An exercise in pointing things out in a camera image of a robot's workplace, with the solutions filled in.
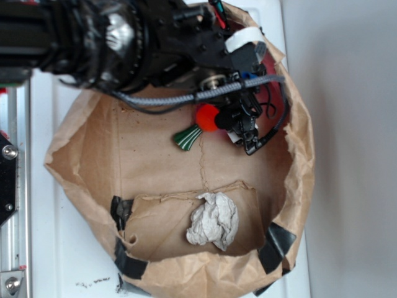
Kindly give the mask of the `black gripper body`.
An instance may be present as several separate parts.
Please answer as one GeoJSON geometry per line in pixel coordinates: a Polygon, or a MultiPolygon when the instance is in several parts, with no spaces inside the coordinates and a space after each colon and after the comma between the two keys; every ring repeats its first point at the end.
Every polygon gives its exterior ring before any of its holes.
{"type": "Polygon", "coordinates": [[[266,82],[264,34],[232,27],[228,16],[221,1],[145,2],[145,82],[185,91],[147,102],[222,102],[266,82]]]}

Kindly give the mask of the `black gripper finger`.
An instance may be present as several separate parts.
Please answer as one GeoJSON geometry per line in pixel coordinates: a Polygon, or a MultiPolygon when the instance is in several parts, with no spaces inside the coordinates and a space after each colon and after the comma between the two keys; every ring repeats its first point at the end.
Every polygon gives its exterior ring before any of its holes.
{"type": "Polygon", "coordinates": [[[261,115],[261,105],[255,95],[244,93],[232,96],[230,103],[220,108],[215,116],[215,124],[219,129],[235,133],[237,144],[244,146],[247,155],[252,155],[259,148],[256,119],[261,115]]]}

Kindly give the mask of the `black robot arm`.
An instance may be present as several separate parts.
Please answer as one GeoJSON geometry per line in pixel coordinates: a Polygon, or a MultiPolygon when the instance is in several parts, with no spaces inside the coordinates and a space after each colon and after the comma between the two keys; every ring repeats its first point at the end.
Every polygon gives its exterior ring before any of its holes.
{"type": "Polygon", "coordinates": [[[1,2],[2,87],[39,69],[146,114],[210,104],[248,155],[277,132],[256,126],[256,94],[272,81],[265,53],[261,30],[232,29],[221,1],[1,2]]]}

